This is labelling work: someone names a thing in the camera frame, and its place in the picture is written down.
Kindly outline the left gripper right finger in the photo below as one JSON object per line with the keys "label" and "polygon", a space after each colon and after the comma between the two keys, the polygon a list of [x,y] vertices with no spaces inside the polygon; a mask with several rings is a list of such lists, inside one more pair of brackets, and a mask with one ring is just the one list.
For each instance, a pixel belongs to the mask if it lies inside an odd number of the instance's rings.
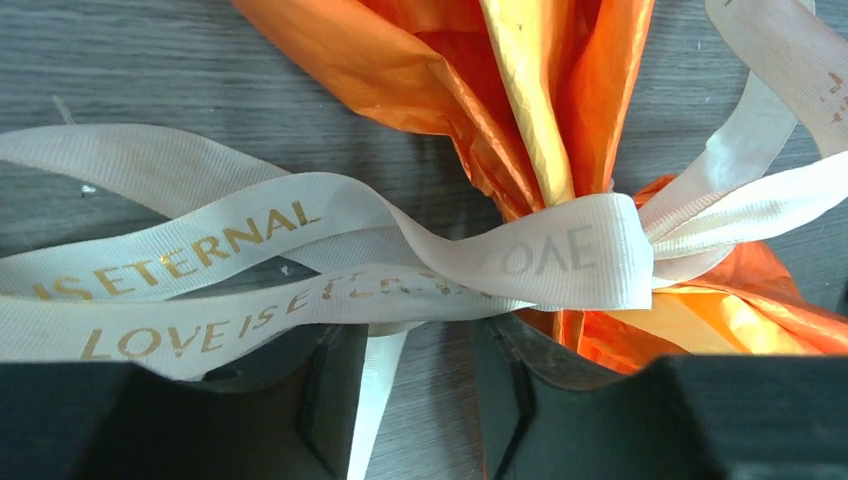
{"label": "left gripper right finger", "polygon": [[597,365],[514,315],[472,328],[490,479],[843,479],[843,356]]}

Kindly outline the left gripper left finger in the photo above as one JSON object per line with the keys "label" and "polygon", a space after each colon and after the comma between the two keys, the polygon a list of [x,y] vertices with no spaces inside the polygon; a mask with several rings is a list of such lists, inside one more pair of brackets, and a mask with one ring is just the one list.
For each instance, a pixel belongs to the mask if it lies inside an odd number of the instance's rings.
{"label": "left gripper left finger", "polygon": [[367,330],[285,333],[197,382],[132,363],[5,364],[5,479],[342,479]]}

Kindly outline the cream printed ribbon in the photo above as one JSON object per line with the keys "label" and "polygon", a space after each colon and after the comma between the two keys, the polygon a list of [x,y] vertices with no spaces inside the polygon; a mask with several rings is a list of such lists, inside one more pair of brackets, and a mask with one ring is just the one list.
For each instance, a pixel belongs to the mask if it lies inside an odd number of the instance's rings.
{"label": "cream printed ribbon", "polygon": [[847,197],[847,43],[811,1],[708,1],[748,67],[730,117],[679,175],[545,207],[463,240],[371,187],[293,174],[148,124],[6,132],[1,157],[97,184],[163,224],[1,261],[5,363],[132,362],[196,379],[273,337],[366,325],[356,439],[372,441],[406,334],[518,310],[648,311],[745,243]]}

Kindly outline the orange flower bouquet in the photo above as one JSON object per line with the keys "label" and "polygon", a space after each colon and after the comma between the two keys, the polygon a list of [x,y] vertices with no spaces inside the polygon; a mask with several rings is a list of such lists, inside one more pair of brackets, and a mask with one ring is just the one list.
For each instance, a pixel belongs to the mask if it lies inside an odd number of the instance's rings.
{"label": "orange flower bouquet", "polygon": [[[598,193],[612,172],[650,1],[240,1],[271,43],[355,113],[453,141],[504,218]],[[520,312],[630,374],[666,354],[843,354],[847,325],[805,303],[762,242],[660,291],[648,311]]]}

